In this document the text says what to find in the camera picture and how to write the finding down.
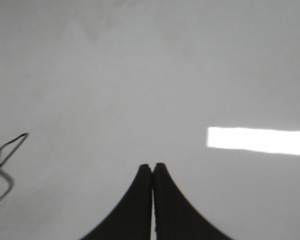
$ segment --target black object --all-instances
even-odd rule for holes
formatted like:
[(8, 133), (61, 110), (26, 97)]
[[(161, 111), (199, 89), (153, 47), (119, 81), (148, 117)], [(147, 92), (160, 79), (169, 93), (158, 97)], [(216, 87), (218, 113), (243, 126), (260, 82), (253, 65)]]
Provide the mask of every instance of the black object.
[(192, 207), (164, 163), (156, 164), (152, 180), (157, 240), (231, 240)]
[(157, 240), (231, 240), (187, 201), (164, 163), (153, 173), (141, 165), (118, 205), (82, 240), (150, 240), (152, 186)]
[(149, 240), (152, 215), (152, 174), (139, 170), (113, 211), (82, 240)]
[[(8, 159), (18, 150), (18, 148), (23, 144), (23, 142), (26, 140), (26, 138), (29, 136), (29, 133), (23, 133), (21, 134), (20, 136), (16, 137), (15, 139), (3, 144), (1, 147), (0, 147), (0, 177), (2, 177), (7, 183), (8, 183), (8, 188), (7, 190), (0, 196), (0, 201), (3, 200), (7, 195), (8, 193), (10, 193), (10, 191), (12, 190), (12, 188), (14, 187), (15, 185), (15, 181), (14, 179), (8, 174), (6, 173), (4, 170), (2, 170), (2, 167), (4, 164), (6, 164), (6, 162), (8, 161)], [(21, 139), (19, 141), (19, 143), (9, 152), (9, 154), (3, 159), (1, 160), (1, 153), (2, 153), (2, 150), (18, 141), (19, 139)]]

